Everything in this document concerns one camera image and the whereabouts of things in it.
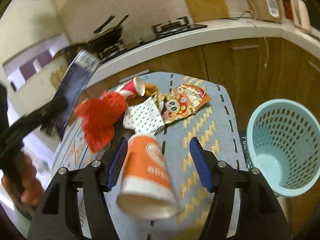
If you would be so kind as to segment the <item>left hand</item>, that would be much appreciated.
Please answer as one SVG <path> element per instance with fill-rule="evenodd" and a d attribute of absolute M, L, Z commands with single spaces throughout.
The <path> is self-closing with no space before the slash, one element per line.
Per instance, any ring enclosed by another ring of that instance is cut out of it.
<path fill-rule="evenodd" d="M 20 155 L 18 162 L 22 164 L 22 173 L 19 173 L 19 175 L 24 188 L 23 193 L 20 197 L 13 194 L 11 190 L 11 180 L 6 174 L 3 175 L 2 185 L 13 203 L 23 209 L 27 205 L 37 205 L 44 194 L 44 189 L 40 181 L 36 178 L 36 168 L 33 166 L 33 162 L 29 156 L 25 154 Z"/>

